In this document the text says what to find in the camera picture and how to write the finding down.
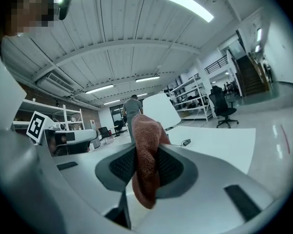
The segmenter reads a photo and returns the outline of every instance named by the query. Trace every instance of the staircase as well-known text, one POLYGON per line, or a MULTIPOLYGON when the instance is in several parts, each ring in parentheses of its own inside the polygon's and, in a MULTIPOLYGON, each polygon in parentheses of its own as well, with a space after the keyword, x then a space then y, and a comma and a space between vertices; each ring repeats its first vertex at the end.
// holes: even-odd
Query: staircase
POLYGON ((259 94, 265 91, 265 85, 261 81, 255 67, 251 63, 248 56, 244 56, 237 60, 241 72, 245 96, 259 94))

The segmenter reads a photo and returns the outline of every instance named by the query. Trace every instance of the white shelving unit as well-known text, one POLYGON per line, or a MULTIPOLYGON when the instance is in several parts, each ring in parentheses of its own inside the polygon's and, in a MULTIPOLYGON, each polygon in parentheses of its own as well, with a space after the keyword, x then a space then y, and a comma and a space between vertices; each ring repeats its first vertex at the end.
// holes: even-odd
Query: white shelving unit
POLYGON ((196 92, 196 91, 199 95, 198 98, 185 100, 185 101, 179 102, 177 104, 174 104, 174 106, 176 107, 176 106, 179 106, 179 105, 182 105, 185 103, 196 102, 196 107, 194 107, 194 108, 182 108, 182 109, 176 110, 177 112, 185 112, 185 111, 191 112, 191 114, 189 116, 181 117, 181 119, 205 119, 206 121, 208 121, 209 118, 212 116, 207 95, 203 95, 200 91, 200 88, 203 88, 202 83, 198 82, 197 79, 195 78, 195 76, 193 76, 187 82, 179 85, 178 87, 176 87, 175 89, 173 89, 170 92, 170 93, 175 94, 175 98, 181 98, 182 96, 186 96, 187 94, 189 94, 191 92, 196 92), (190 84, 194 84, 195 87, 191 88, 190 90, 185 91, 179 95, 177 94, 178 91, 180 91, 181 89, 184 89, 186 86, 188 86, 190 84), (198 100, 200 100, 202 103, 208 101, 208 104, 200 106, 198 103, 198 100))
MULTIPOLYGON (((19 110, 25 111, 25 112, 37 111, 42 114, 49 114, 49 115, 54 115, 54 116, 55 115, 62 115, 62 116, 64 116, 64 121, 57 122, 57 123, 65 124, 67 130, 69 129, 68 125, 71 125, 71 124, 81 124, 84 129, 84 120, 83 120, 83 115, 82 115, 81 109, 79 111, 76 111, 76 110, 66 109, 65 105, 63 105, 63 107, 54 107, 54 106, 50 106, 50 105, 42 104, 39 102, 24 99, 19 110), (74 114, 80 114, 81 121, 67 120, 67 116, 71 116, 74 114)), ((27 128, 29 123, 30 123, 29 121, 14 121, 13 122, 15 128, 17 128, 17 129, 27 128)))

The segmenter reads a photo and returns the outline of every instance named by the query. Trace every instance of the gray shirt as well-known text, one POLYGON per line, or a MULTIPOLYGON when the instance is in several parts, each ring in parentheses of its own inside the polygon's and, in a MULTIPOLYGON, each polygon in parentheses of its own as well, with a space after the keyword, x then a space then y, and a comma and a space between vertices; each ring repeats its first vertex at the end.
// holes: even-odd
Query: gray shirt
POLYGON ((126 111, 127 118, 133 118, 140 113, 141 102, 136 99, 129 99, 124 103, 123 111, 126 111))

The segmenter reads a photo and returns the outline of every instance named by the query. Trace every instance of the ceiling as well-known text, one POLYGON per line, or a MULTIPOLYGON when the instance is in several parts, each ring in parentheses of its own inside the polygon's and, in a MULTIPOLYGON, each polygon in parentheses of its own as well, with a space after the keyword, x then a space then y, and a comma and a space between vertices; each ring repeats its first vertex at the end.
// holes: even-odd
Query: ceiling
POLYGON ((256 9, 251 1, 236 6, 245 0, 195 1, 214 15, 210 23, 168 0, 73 0, 65 20, 6 38, 4 62, 17 79, 33 86, 53 72, 75 89, 69 99, 99 108, 133 94, 150 96, 215 49, 230 36, 229 26, 256 9), (135 82, 154 74, 160 78, 135 82), (85 94, 109 84, 114 87, 85 94))

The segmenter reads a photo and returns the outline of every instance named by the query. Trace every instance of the red mark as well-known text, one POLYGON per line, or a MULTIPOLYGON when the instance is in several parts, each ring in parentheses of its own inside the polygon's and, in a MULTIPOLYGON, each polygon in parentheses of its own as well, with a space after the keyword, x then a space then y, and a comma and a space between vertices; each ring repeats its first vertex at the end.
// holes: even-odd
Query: red mark
POLYGON ((283 135, 284 135, 284 138, 285 138, 285 141, 287 143, 287 147, 288 147, 288 153, 290 154, 290 145, 289 145, 289 142, 288 142, 288 138, 287 138, 287 135, 283 129, 283 126, 281 125, 281 129, 282 129, 282 132, 283 132, 283 135))

